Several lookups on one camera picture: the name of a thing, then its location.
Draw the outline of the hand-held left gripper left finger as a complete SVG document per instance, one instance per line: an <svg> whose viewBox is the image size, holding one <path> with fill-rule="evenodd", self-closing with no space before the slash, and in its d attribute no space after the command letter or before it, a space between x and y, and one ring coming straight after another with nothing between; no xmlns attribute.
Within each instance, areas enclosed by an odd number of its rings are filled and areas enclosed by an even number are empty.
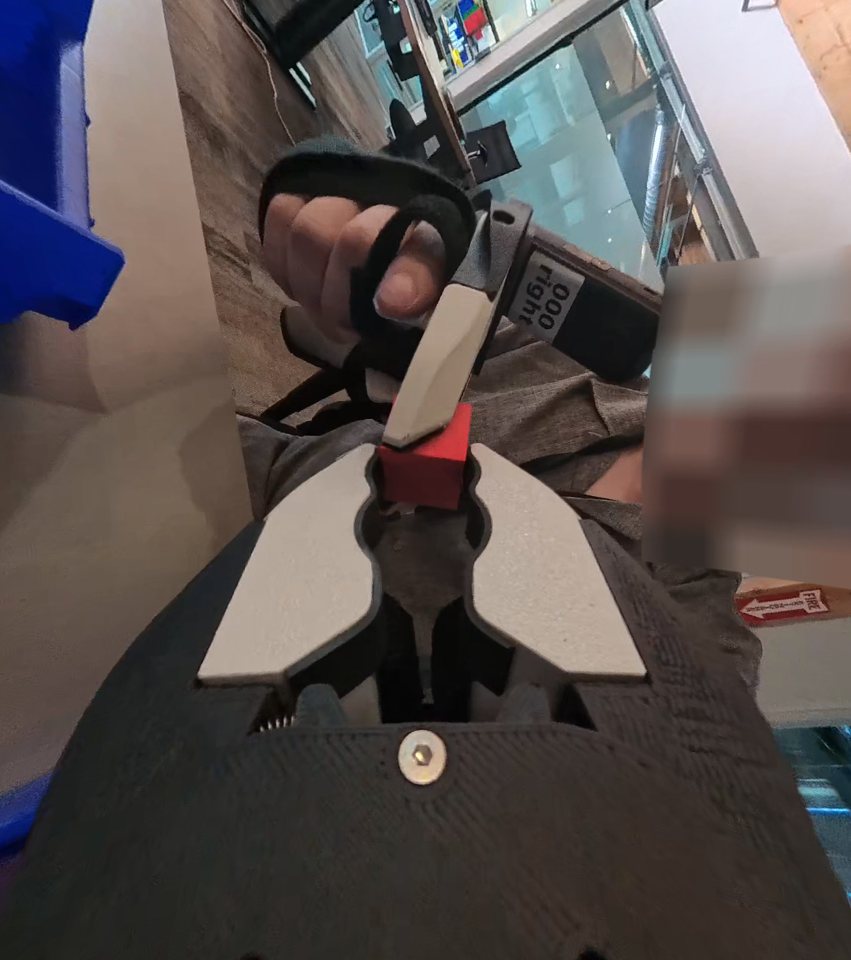
<svg viewBox="0 0 851 960"><path fill-rule="evenodd" d="M373 499L377 450L362 443L311 476L264 519L199 667L203 685L307 685L339 642L382 602L360 520Z"/></svg>

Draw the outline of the black monitor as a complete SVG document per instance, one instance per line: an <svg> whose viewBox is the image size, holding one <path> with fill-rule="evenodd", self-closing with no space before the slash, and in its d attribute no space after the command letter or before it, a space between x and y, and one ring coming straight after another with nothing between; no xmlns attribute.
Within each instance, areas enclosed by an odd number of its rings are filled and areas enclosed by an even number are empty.
<svg viewBox="0 0 851 960"><path fill-rule="evenodd" d="M471 174L478 186L522 167L505 120L466 132L464 146Z"/></svg>

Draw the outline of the red arrow sign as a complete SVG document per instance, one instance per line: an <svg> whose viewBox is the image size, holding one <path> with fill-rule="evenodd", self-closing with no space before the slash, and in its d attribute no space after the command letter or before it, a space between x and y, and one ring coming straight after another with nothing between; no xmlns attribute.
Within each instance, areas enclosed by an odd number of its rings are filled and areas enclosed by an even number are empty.
<svg viewBox="0 0 851 960"><path fill-rule="evenodd" d="M735 605L742 621L755 628L831 613L821 588L816 586L737 594Z"/></svg>

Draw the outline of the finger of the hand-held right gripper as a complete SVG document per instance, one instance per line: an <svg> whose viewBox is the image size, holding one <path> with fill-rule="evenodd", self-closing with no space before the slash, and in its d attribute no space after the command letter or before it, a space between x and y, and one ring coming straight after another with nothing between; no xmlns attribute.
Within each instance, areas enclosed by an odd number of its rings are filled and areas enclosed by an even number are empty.
<svg viewBox="0 0 851 960"><path fill-rule="evenodd" d="M458 283L445 287L401 380L382 440L407 450L443 431L499 317L501 293Z"/></svg>

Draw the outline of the red cube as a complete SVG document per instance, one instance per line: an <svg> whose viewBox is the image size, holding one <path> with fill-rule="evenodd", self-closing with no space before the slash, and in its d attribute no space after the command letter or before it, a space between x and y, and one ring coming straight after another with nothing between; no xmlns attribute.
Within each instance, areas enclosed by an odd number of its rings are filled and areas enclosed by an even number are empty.
<svg viewBox="0 0 851 960"><path fill-rule="evenodd" d="M406 450L379 446L376 456L382 500L456 511L463 492L472 404L460 402L448 426Z"/></svg>

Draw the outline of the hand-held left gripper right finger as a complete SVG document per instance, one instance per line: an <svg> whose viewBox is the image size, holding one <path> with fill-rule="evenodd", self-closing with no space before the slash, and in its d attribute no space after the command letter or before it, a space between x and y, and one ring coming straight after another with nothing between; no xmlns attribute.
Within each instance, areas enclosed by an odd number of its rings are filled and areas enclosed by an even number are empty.
<svg viewBox="0 0 851 960"><path fill-rule="evenodd" d="M579 514L552 488L481 443L469 448L479 536L467 611L541 678L643 681L647 666Z"/></svg>

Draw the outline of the black office chair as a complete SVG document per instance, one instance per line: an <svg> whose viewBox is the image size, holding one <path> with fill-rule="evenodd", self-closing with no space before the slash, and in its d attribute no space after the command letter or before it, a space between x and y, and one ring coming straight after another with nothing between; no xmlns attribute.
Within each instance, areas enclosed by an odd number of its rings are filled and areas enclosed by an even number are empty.
<svg viewBox="0 0 851 960"><path fill-rule="evenodd" d="M383 152L394 158L430 164L443 145L442 126L426 117L417 123L400 99L392 99L388 106L392 138Z"/></svg>

